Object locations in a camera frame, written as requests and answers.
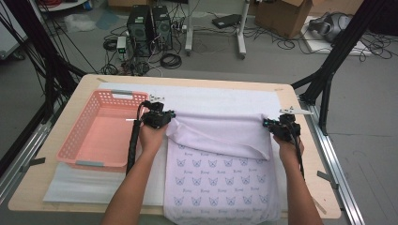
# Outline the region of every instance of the white cloth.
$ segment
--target white cloth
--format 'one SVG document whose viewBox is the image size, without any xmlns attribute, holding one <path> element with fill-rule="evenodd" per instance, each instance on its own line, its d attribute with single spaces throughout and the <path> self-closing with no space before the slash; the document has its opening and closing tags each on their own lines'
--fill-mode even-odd
<svg viewBox="0 0 398 225">
<path fill-rule="evenodd" d="M 264 118 L 176 112 L 166 131 L 164 215 L 184 225 L 279 219 L 275 165 Z"/>
<path fill-rule="evenodd" d="M 43 201 L 109 203 L 125 176 L 123 172 L 73 169 L 60 162 Z"/>
</svg>

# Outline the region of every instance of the cardboard box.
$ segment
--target cardboard box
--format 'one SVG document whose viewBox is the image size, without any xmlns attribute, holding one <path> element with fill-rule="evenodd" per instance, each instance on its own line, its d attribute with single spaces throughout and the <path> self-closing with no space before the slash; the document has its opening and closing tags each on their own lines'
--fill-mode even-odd
<svg viewBox="0 0 398 225">
<path fill-rule="evenodd" d="M 131 10 L 134 5 L 150 5 L 152 0 L 108 0 L 108 6 L 113 9 Z"/>
<path fill-rule="evenodd" d="M 248 15 L 255 16 L 255 13 L 257 12 L 258 5 L 259 4 L 255 3 L 255 0 L 250 0 Z"/>
<path fill-rule="evenodd" d="M 363 0 L 328 0 L 311 8 L 311 16 L 322 16 L 325 12 L 343 12 L 347 15 L 354 15 Z"/>
<path fill-rule="evenodd" d="M 279 0 L 260 3 L 255 23 L 273 33 L 291 39 L 298 35 L 311 7 L 324 0 Z"/>
</svg>

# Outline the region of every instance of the forearm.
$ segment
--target forearm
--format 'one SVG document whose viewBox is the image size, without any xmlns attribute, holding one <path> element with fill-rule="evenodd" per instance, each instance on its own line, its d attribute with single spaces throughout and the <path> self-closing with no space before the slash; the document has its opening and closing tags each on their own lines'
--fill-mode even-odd
<svg viewBox="0 0 398 225">
<path fill-rule="evenodd" d="M 116 191 L 101 224 L 137 224 L 155 155 L 144 151 Z"/>
<path fill-rule="evenodd" d="M 284 165 L 287 179 L 288 221 L 294 224 L 322 224 L 313 197 L 297 163 Z"/>
</svg>

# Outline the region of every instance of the human arm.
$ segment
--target human arm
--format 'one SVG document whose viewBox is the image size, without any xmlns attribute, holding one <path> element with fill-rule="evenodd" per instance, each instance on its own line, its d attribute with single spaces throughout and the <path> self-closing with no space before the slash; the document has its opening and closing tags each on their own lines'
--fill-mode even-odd
<svg viewBox="0 0 398 225">
<path fill-rule="evenodd" d="M 285 142 L 274 136 L 280 146 L 280 158 L 286 172 L 288 223 L 295 224 L 323 224 L 316 210 L 313 197 L 305 184 L 299 170 L 299 160 L 296 147 L 290 142 Z M 301 154 L 304 151 L 302 142 L 299 144 Z"/>
<path fill-rule="evenodd" d="M 101 224 L 138 224 L 146 183 L 166 128 L 167 126 L 159 129 L 141 127 L 140 141 L 143 153 L 137 158 L 111 199 Z"/>
</svg>

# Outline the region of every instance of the table leg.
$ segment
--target table leg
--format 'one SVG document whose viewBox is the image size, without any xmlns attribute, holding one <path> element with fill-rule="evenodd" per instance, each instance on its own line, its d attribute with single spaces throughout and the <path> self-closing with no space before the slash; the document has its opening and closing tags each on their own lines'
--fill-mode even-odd
<svg viewBox="0 0 398 225">
<path fill-rule="evenodd" d="M 240 27 L 237 30 L 237 45 L 239 47 L 239 54 L 242 59 L 244 59 L 246 57 L 246 46 L 245 46 L 243 31 L 245 29 L 245 23 L 246 23 L 246 17 L 248 15 L 249 4 L 250 4 L 250 1 L 245 0 L 245 4 L 243 6 L 243 11 L 242 11 L 242 19 L 240 21 Z"/>
<path fill-rule="evenodd" d="M 198 0 L 190 0 L 188 1 L 188 24 L 187 24 L 187 35 L 185 39 L 185 52 L 187 53 L 188 56 L 191 55 L 192 51 L 192 39 L 193 39 L 193 26 L 192 26 L 192 14 L 193 14 L 193 8 L 199 2 Z"/>
</svg>

